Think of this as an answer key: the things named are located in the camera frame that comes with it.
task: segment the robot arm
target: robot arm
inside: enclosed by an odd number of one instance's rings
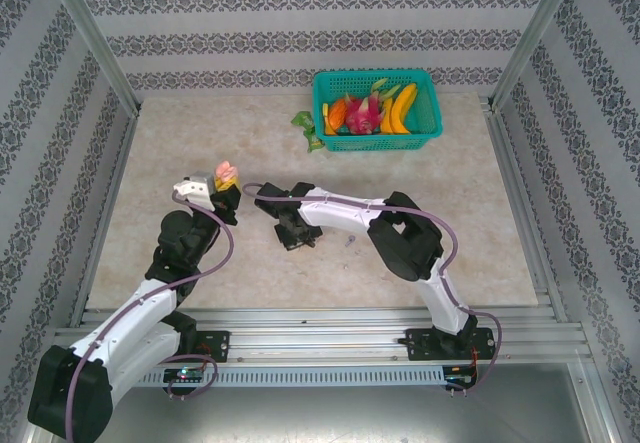
[[[316,197],[320,201],[272,202],[260,197]],[[361,203],[365,208],[330,201],[332,197]],[[414,282],[441,341],[454,347],[466,346],[477,319],[463,312],[446,293],[439,274],[444,263],[440,230],[423,216],[370,209],[380,206],[419,209],[407,195],[394,192],[387,199],[364,200],[330,193],[308,183],[298,183],[291,191],[266,183],[258,191],[255,204],[279,220],[276,234],[287,250],[315,246],[323,226],[368,235],[387,268],[399,278]],[[399,232],[396,225],[404,225],[404,229]],[[455,289],[450,289],[460,301]]]
[[[235,210],[240,190],[235,185],[235,174],[223,183],[214,180],[211,174],[196,173],[176,184],[174,190],[182,198],[213,211],[226,224],[237,223]],[[113,408],[149,368],[173,355],[195,353],[196,322],[175,310],[189,296],[197,280],[173,289],[161,288],[199,275],[198,264],[219,233],[218,223],[199,211],[194,210],[193,214],[173,211],[166,215],[153,263],[129,300],[97,330],[70,348],[53,346],[43,355],[29,406],[29,421],[65,437],[65,406],[71,377],[96,337],[114,321],[79,373],[73,404],[76,443],[92,443],[100,436]],[[154,290],[160,291],[141,300]],[[118,317],[136,300],[141,304]]]

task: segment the marble floor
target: marble floor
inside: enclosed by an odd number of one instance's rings
[[[177,209],[172,186],[223,160],[241,183],[298,181],[336,193],[385,198],[407,193],[447,220],[460,240],[450,267],[469,305],[535,305],[531,277],[476,94],[442,94],[444,133],[418,151],[307,153],[290,124],[311,95],[148,98],[144,101],[88,302],[115,308],[151,262],[163,216]],[[316,248],[287,252],[272,220],[243,197],[232,228],[236,251],[201,280],[183,307],[331,308],[422,306],[412,284],[390,273],[364,237],[327,229]],[[444,242],[445,249],[449,242]],[[203,258],[215,264],[224,237]]]

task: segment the patterned wallpaper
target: patterned wallpaper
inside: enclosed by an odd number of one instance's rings
[[[540,0],[86,0],[140,98],[309,91],[326,69],[425,68],[489,95]]]
[[[564,0],[502,108],[563,303],[584,324],[623,441],[640,440],[637,2]]]
[[[60,0],[0,0],[0,441],[95,242],[129,120]]]

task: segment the plastic basket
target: plastic basket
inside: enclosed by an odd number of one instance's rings
[[[410,135],[341,135],[328,136],[324,132],[322,104],[331,105],[345,93],[364,98],[370,94],[371,85],[388,78],[381,88],[386,90],[395,85],[402,87],[416,83],[418,96],[407,117],[405,126]],[[316,135],[329,151],[381,151],[417,150],[431,138],[442,134],[442,116],[436,99],[436,91],[429,73],[424,70],[364,70],[325,71],[313,79],[313,120]]]

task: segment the dragon fruit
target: dragon fruit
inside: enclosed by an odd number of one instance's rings
[[[380,126],[384,118],[384,110],[380,111],[379,95],[374,91],[370,96],[351,101],[345,95],[347,116],[345,124],[352,135],[370,135]]]

